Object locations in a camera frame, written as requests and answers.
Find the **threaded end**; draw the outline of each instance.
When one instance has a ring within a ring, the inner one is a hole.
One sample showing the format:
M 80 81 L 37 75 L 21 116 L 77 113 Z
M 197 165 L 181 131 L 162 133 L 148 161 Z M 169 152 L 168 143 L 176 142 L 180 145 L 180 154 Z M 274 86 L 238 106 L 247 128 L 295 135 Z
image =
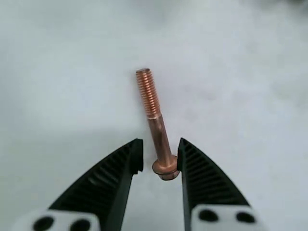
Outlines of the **threaded end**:
M 136 71 L 137 83 L 146 115 L 155 118 L 161 115 L 154 80 L 149 68 Z

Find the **copper screw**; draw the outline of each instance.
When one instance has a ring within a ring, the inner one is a hole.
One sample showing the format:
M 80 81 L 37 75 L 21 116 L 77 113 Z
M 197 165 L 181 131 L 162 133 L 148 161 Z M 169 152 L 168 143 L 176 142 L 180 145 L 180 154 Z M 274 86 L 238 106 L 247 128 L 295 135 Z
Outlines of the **copper screw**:
M 145 68 L 138 70 L 136 76 L 157 154 L 152 169 L 161 179 L 172 180 L 179 174 L 177 157 L 171 154 L 152 73 Z

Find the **copper metal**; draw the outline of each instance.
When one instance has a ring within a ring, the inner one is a hole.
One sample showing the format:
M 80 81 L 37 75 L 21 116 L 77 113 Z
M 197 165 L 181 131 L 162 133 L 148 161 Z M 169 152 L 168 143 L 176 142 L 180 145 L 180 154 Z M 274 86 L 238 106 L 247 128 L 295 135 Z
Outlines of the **copper metal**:
M 136 76 L 157 154 L 152 169 L 161 179 L 172 180 L 179 174 L 177 157 L 171 154 L 152 73 L 145 68 L 138 70 Z

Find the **white surface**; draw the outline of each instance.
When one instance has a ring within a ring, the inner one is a hole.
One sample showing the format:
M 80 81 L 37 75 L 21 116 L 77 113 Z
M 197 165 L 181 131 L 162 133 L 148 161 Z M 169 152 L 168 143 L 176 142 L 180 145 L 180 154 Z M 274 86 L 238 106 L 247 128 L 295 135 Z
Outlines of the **white surface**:
M 12 225 L 11 231 L 33 231 L 33 225 L 44 217 L 53 218 L 53 224 L 48 231 L 69 231 L 72 224 L 82 219 L 90 223 L 89 231 L 101 231 L 99 220 L 94 214 L 57 210 L 35 210 L 23 214 Z
M 0 229 L 143 138 L 123 231 L 184 229 L 181 179 L 151 171 L 134 72 L 272 231 L 308 227 L 308 13 L 264 0 L 1 0 Z
M 199 214 L 203 210 L 213 211 L 218 220 L 215 222 L 201 220 Z M 255 222 L 238 221 L 236 215 L 239 212 L 252 215 Z M 191 228 L 192 231 L 268 231 L 254 210 L 243 205 L 197 205 L 192 210 Z

